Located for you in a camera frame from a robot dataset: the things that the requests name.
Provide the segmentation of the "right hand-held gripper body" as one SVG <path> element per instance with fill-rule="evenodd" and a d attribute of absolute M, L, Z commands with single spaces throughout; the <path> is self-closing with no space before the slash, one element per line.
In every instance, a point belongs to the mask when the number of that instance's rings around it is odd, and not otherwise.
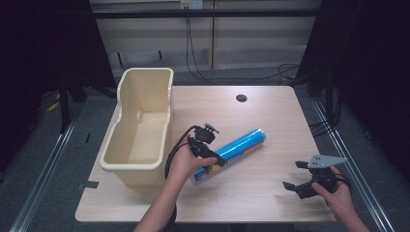
<path fill-rule="evenodd" d="M 308 171 L 311 174 L 311 180 L 307 183 L 300 184 L 299 191 L 296 193 L 301 199 L 311 198 L 317 195 L 317 192 L 312 188 L 312 183 L 318 183 L 328 192 L 336 191 L 337 182 L 348 184 L 348 179 L 341 174 L 336 174 L 332 170 L 332 166 L 347 162 L 347 158 L 339 158 L 325 155 L 314 155 L 308 162 Z"/>

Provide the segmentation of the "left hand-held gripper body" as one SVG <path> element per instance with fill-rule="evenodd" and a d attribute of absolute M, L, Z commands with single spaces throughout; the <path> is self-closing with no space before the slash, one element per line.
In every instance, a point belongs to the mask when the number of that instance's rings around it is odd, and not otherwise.
<path fill-rule="evenodd" d="M 208 123 L 206 123 L 204 127 L 194 127 L 194 137 L 190 137 L 188 142 L 195 157 L 217 159 L 220 157 L 208 147 L 208 145 L 215 140 L 215 133 L 219 133 L 219 131 Z"/>

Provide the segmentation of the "blue roll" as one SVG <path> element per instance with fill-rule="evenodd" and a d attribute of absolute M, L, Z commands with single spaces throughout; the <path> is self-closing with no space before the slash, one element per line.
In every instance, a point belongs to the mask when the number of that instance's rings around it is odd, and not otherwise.
<path fill-rule="evenodd" d="M 210 176 L 221 172 L 225 167 L 231 165 L 245 153 L 261 146 L 265 139 L 265 132 L 262 129 L 255 129 L 222 146 L 214 152 L 226 160 L 225 166 L 218 166 L 216 164 L 202 166 L 192 175 L 190 178 L 191 182 L 196 185 L 208 179 Z"/>

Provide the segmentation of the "cream plastic bin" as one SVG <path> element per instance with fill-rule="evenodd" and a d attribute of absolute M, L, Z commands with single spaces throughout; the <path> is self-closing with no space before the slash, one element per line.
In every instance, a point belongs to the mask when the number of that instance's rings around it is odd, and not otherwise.
<path fill-rule="evenodd" d="M 127 186 L 159 186 L 170 150 L 173 70 L 132 68 L 117 88 L 118 116 L 107 132 L 100 165 Z"/>

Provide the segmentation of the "person's right hand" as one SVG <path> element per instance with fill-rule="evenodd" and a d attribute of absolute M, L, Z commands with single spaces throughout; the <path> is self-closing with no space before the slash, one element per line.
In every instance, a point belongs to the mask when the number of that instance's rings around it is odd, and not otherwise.
<path fill-rule="evenodd" d="M 313 183 L 311 186 L 325 199 L 337 222 L 346 224 L 357 216 L 352 201 L 350 187 L 343 182 L 337 182 L 336 191 L 334 193 L 328 192 L 318 183 Z"/>

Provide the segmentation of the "person's left hand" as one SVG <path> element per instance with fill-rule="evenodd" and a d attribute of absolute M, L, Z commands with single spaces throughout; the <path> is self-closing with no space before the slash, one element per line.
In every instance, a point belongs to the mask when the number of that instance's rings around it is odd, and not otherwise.
<path fill-rule="evenodd" d="M 184 144 L 172 159 L 166 181 L 171 185 L 183 185 L 199 167 L 213 165 L 216 162 L 216 158 L 196 158 L 191 152 L 190 146 Z"/>

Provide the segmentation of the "dark curtain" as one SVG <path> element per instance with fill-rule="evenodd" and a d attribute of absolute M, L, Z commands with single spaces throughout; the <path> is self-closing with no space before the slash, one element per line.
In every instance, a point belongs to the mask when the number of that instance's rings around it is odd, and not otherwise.
<path fill-rule="evenodd" d="M 312 95 L 332 78 L 410 182 L 410 0 L 321 0 L 297 72 Z"/>
<path fill-rule="evenodd" d="M 115 86 L 90 0 L 0 0 L 0 175 L 64 74 Z"/>

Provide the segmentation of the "dark floor tape piece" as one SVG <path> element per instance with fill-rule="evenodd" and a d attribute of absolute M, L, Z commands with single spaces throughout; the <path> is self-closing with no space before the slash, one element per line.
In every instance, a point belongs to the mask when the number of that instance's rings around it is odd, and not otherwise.
<path fill-rule="evenodd" d="M 99 182 L 86 181 L 86 182 L 79 183 L 76 188 L 80 190 L 96 189 L 98 185 L 99 185 Z"/>

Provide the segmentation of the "black metal stand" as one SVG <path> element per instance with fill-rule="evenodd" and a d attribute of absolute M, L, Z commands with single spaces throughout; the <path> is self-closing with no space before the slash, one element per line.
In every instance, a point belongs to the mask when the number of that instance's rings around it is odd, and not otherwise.
<path fill-rule="evenodd" d="M 64 133 L 71 122 L 69 97 L 75 102 L 85 102 L 87 96 L 82 88 L 82 82 L 78 75 L 64 74 L 60 78 L 59 84 L 60 108 L 62 116 L 61 133 Z"/>

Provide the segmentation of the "metal floor rail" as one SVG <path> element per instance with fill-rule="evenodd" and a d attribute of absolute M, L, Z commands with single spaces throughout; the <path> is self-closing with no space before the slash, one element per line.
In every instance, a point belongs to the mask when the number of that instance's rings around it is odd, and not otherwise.
<path fill-rule="evenodd" d="M 67 127 L 59 134 L 56 144 L 50 153 L 44 168 L 36 181 L 36 184 L 32 188 L 30 194 L 25 200 L 22 208 L 20 209 L 17 217 L 9 230 L 9 232 L 26 232 L 34 214 L 36 213 L 38 206 L 44 196 L 45 190 L 51 180 L 56 165 L 61 158 L 65 147 L 67 146 L 73 129 L 75 128 L 79 114 L 74 114 L 73 118 L 68 123 Z"/>
<path fill-rule="evenodd" d="M 353 183 L 358 190 L 359 194 L 364 200 L 369 213 L 371 214 L 379 232 L 395 232 L 393 225 L 387 217 L 387 214 L 380 202 L 376 199 L 374 193 L 370 189 L 366 182 L 365 177 L 360 171 L 358 165 L 354 161 L 352 155 L 347 149 L 344 141 L 339 135 L 335 126 L 331 126 L 326 120 L 326 110 L 323 103 L 319 100 L 313 102 L 315 110 L 321 120 L 321 123 L 325 126 L 327 134 L 331 138 L 337 153 L 340 157 L 347 159 L 347 163 L 344 164 L 350 177 L 353 179 Z"/>

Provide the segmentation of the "white wall power outlet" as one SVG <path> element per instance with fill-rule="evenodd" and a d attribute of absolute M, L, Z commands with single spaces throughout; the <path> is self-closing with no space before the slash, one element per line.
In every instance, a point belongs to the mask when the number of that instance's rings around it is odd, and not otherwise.
<path fill-rule="evenodd" d="M 182 10 L 202 10 L 203 0 L 180 0 Z"/>

